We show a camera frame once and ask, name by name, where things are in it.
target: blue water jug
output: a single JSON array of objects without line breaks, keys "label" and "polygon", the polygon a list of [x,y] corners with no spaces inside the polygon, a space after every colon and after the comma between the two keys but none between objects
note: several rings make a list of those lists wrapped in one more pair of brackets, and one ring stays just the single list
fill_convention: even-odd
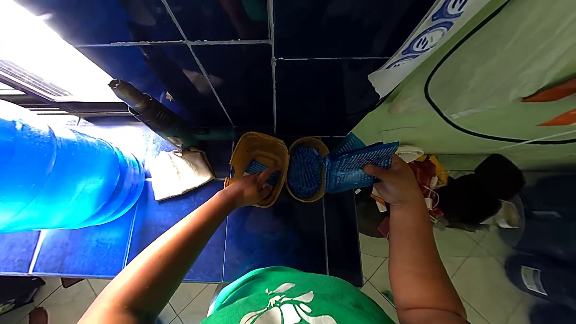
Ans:
[{"label": "blue water jug", "polygon": [[81,228],[136,202],[144,169],[107,141],[0,100],[0,232]]}]

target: hand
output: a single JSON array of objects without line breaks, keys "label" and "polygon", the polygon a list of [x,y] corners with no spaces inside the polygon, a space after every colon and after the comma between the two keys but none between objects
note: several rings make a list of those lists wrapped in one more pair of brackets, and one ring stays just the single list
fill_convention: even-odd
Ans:
[{"label": "hand", "polygon": [[424,197],[412,169],[398,155],[392,156],[390,169],[369,164],[364,167],[364,172],[382,180],[375,183],[374,188],[391,206],[424,203]]},{"label": "hand", "polygon": [[223,191],[229,195],[235,207],[254,205],[266,198],[272,191],[272,186],[269,184],[264,186],[264,184],[274,171],[273,168],[267,168],[262,172],[243,176]]}]

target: beige cloth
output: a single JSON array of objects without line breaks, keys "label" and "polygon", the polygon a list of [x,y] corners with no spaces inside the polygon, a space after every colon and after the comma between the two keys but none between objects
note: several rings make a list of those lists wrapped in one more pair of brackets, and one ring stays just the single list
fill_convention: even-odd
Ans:
[{"label": "beige cloth", "polygon": [[206,154],[194,148],[160,152],[150,175],[154,199],[158,201],[182,195],[216,178]]}]

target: blue leaflet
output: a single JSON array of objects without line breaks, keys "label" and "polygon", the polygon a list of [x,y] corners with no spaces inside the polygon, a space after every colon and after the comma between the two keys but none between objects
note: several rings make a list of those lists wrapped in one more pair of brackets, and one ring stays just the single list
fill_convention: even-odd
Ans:
[{"label": "blue leaflet", "polygon": [[399,142],[376,143],[345,154],[329,154],[325,158],[327,193],[339,193],[348,189],[367,187],[378,179],[365,173],[366,164],[389,168],[392,155],[398,149]]},{"label": "blue leaflet", "polygon": [[[266,170],[267,168],[268,167],[265,166],[264,164],[256,161],[255,159],[252,159],[250,161],[250,163],[248,163],[248,166],[246,167],[246,171],[244,171],[244,173],[245,174],[256,174],[260,171]],[[278,181],[279,175],[280,175],[280,170],[276,170],[276,171],[272,172],[272,174],[266,180],[266,183],[273,186],[274,183],[276,183],[276,181]]]},{"label": "blue leaflet", "polygon": [[338,143],[338,146],[336,146],[330,153],[334,155],[341,155],[365,147],[366,144],[364,144],[364,142],[362,142],[353,133],[350,133],[346,135],[346,137],[344,137],[344,139],[340,143]]},{"label": "blue leaflet", "polygon": [[298,145],[290,155],[286,182],[290,191],[300,199],[307,199],[320,191],[324,159],[315,148]]}]

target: person's left hand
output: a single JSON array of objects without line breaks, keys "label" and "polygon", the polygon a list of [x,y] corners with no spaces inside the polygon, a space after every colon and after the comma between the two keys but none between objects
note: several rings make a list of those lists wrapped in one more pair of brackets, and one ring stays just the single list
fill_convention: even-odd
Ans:
[{"label": "person's left hand", "polygon": [[262,172],[243,176],[224,188],[223,191],[229,195],[236,207],[254,205],[266,198],[272,191],[272,186],[269,184],[264,186],[264,184],[274,171],[273,168],[267,168]]}]

